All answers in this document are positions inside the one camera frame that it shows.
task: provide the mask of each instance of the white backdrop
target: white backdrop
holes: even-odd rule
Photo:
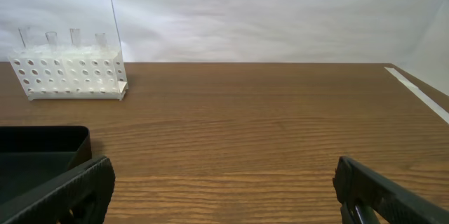
[[[114,0],[126,61],[403,62],[444,0]],[[0,60],[31,25],[116,40],[110,0],[0,0]]]

